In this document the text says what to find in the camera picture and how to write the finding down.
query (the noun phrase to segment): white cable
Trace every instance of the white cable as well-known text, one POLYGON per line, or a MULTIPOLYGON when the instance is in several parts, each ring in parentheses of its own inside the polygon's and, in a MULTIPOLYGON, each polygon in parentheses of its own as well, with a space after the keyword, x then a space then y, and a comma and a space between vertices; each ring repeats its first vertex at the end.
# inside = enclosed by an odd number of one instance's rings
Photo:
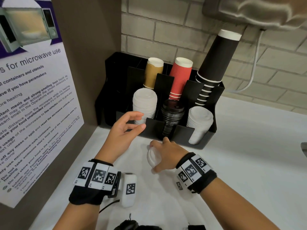
POLYGON ((259 54, 259 47, 260 47, 260 40, 261 40, 261 37, 264 33, 265 30, 261 29, 260 30, 260 35, 259 35, 259 38, 258 38, 258 42, 257 42, 257 46, 256 46, 256 52, 255 52, 255 58, 254 58, 254 63, 253 63, 253 68, 251 70, 251 78, 250 78, 250 81, 248 82, 248 84, 242 88, 242 89, 238 89, 238 90, 226 90, 226 92, 230 92, 230 93, 239 93, 239 92, 242 92, 243 90, 246 90, 250 85, 251 83, 253 82, 253 79, 254 79, 254 75, 255 75, 255 71, 256 71, 256 64, 257 64, 257 60, 258 60, 258 54, 259 54))

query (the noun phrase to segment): hand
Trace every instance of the hand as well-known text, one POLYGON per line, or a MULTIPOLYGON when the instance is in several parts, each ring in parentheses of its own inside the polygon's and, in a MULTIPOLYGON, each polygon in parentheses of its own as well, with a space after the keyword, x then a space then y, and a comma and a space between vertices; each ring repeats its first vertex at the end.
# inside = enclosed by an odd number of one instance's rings
POLYGON ((156 173, 159 173, 162 170, 171 170, 176 168, 176 165, 183 158, 183 156, 189 153, 174 141, 170 142, 167 137, 164 137, 162 143, 156 140, 151 141, 150 147, 153 146, 160 152, 161 155, 160 164, 155 166, 153 169, 156 173))
POLYGON ((130 111, 125 113, 111 128, 108 137, 102 148, 95 156, 105 162, 113 164, 129 148, 131 142, 142 131, 146 124, 128 124, 129 120, 141 120, 144 114, 138 111, 130 111))

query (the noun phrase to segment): microwave picture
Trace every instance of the microwave picture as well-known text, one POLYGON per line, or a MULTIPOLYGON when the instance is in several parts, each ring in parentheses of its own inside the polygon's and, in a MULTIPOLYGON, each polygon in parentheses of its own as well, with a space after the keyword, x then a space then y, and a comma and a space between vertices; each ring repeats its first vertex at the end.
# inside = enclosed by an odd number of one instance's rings
POLYGON ((0 40, 7 52, 58 38, 48 8, 0 8, 0 40))

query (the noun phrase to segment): black cable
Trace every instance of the black cable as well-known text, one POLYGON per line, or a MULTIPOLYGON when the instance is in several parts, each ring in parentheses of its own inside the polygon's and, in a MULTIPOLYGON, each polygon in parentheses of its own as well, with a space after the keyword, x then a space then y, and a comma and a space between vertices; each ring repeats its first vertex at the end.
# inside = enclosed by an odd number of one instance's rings
POLYGON ((106 205, 104 208, 102 208, 102 209, 99 211, 99 213, 102 212, 104 209, 106 209, 108 206, 112 205, 113 203, 118 203, 118 202, 119 202, 119 200, 115 200, 114 202, 111 202, 110 204, 108 204, 108 205, 106 205))

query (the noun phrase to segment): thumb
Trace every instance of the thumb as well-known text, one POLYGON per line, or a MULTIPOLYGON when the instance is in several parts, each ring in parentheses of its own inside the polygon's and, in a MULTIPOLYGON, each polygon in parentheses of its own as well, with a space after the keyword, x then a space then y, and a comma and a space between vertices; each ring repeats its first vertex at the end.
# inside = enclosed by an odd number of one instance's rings
POLYGON ((144 131, 144 129, 146 128, 146 124, 140 124, 139 126, 137 126, 136 128, 132 129, 131 131, 129 131, 126 134, 126 138, 129 141, 133 141, 135 137, 137 137, 142 131, 144 131))
POLYGON ((162 163, 157 164, 154 169, 153 169, 156 173, 161 172, 162 170, 164 170, 162 163))

